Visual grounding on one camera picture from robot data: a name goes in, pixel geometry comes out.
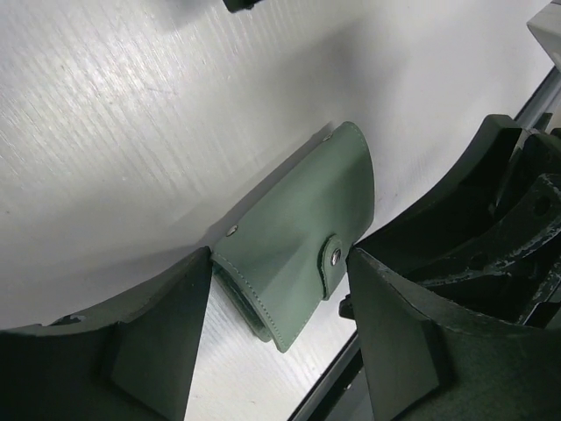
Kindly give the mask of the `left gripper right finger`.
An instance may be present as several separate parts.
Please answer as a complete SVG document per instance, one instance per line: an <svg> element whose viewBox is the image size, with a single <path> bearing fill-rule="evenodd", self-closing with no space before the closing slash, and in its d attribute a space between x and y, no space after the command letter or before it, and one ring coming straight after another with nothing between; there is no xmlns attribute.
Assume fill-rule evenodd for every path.
<svg viewBox="0 0 561 421"><path fill-rule="evenodd" d="M375 419L559 419L559 330L468 310L357 248L347 267Z"/></svg>

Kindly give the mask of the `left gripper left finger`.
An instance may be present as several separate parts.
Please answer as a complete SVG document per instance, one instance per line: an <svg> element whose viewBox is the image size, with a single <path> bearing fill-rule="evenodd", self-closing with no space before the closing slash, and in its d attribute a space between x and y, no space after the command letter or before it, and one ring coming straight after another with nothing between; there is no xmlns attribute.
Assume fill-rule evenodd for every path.
<svg viewBox="0 0 561 421"><path fill-rule="evenodd" d="M2 331L2 419L183 419L211 272L202 247L50 325Z"/></svg>

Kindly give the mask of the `green leather card holder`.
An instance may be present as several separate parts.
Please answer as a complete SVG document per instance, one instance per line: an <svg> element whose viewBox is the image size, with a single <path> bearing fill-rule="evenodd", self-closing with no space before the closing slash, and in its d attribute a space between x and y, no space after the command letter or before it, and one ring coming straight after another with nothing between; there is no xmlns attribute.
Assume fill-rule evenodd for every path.
<svg viewBox="0 0 561 421"><path fill-rule="evenodd" d="M215 277L253 333L285 353L373 222L374 173L352 122L331 132L212 249Z"/></svg>

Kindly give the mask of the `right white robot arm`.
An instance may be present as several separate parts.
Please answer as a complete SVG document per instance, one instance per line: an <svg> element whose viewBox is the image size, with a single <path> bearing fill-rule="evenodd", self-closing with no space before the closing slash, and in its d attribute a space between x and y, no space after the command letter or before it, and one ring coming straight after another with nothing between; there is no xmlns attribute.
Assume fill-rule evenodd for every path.
<svg viewBox="0 0 561 421"><path fill-rule="evenodd" d="M251 10L260 0L224 0L228 12L237 13Z"/></svg>

